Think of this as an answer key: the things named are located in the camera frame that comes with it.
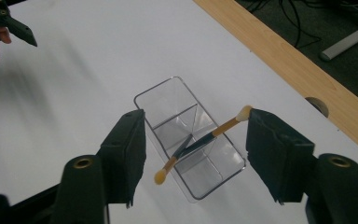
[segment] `white tabletop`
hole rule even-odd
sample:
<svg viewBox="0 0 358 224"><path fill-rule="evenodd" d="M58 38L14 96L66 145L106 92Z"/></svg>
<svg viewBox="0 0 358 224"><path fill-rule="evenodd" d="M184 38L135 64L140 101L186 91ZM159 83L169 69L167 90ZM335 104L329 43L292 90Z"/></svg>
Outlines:
<svg viewBox="0 0 358 224"><path fill-rule="evenodd" d="M358 146L190 0L28 0L11 15L38 48L13 36L0 50L0 193L11 204L59 183L72 158L95 154L133 98L181 77L218 122L244 105L267 110L316 144L358 162ZM244 152L246 124L228 133ZM248 166L189 203L147 141L134 206L111 223L308 223L303 203L273 202Z"/></svg>

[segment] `transparent plastic box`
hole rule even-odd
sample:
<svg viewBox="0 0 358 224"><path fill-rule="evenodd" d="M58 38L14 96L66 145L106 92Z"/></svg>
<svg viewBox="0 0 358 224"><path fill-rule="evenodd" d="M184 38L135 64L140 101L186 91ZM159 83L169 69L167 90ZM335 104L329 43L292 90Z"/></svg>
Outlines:
<svg viewBox="0 0 358 224"><path fill-rule="evenodd" d="M146 134L164 162L190 135L189 145L217 127L179 77L171 77L138 94L134 103L145 111ZM244 167L243 156L229 138L221 134L208 145L181 158L171 175L187 199L195 203Z"/></svg>

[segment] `sponge tip applicator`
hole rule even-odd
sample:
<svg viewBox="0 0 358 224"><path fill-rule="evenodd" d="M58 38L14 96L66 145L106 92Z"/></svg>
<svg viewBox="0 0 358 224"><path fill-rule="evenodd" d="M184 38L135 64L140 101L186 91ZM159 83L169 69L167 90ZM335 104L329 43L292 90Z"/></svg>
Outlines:
<svg viewBox="0 0 358 224"><path fill-rule="evenodd" d="M240 113L235 117L237 121L246 121L249 119L249 116L251 114L252 106L246 105L243 107L243 109L240 111Z"/></svg>
<svg viewBox="0 0 358 224"><path fill-rule="evenodd" d="M167 171L166 171L165 169L159 170L159 171L155 174L155 183L156 183L157 185L161 185L162 183L164 183L166 176L167 176Z"/></svg>

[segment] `wooden strip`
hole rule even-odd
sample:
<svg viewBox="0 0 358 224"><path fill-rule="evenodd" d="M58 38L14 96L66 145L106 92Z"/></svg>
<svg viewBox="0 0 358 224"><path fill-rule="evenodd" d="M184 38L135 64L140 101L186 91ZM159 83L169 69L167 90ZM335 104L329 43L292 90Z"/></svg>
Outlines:
<svg viewBox="0 0 358 224"><path fill-rule="evenodd" d="M358 97L234 0L194 0L304 97L328 107L329 119L358 144Z"/></svg>

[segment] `makeup brush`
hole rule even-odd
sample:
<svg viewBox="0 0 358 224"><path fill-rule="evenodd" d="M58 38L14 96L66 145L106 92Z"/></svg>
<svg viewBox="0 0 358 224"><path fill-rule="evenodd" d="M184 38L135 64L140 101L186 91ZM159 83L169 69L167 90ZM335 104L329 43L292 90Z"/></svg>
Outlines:
<svg viewBox="0 0 358 224"><path fill-rule="evenodd" d="M193 134L190 134L185 142L183 142L179 148L176 149L176 151L172 154L171 158L167 163L164 165L164 167L158 171L155 174L155 182L156 184L160 185L165 181L165 176L167 173L173 168L173 166L176 164L176 160L174 158L177 157L177 152L181 152L184 148L186 148L187 144L190 142L191 138L193 137Z"/></svg>
<svg viewBox="0 0 358 224"><path fill-rule="evenodd" d="M164 167L156 173L155 175L156 184L161 185L162 183L164 183L167 173L173 168L173 166L176 164L179 158L196 150L199 147L205 146L206 144L214 140L215 137L226 132L227 130L234 127L238 123L242 121L246 121L249 118L251 109L252 107L250 105L246 105L235 118L227 121L226 123L217 127L215 130L211 131L210 133L205 134L203 137L201 137L197 142L193 143L191 146L183 149L178 148L173 153L171 158L167 161L167 163L165 163Z"/></svg>

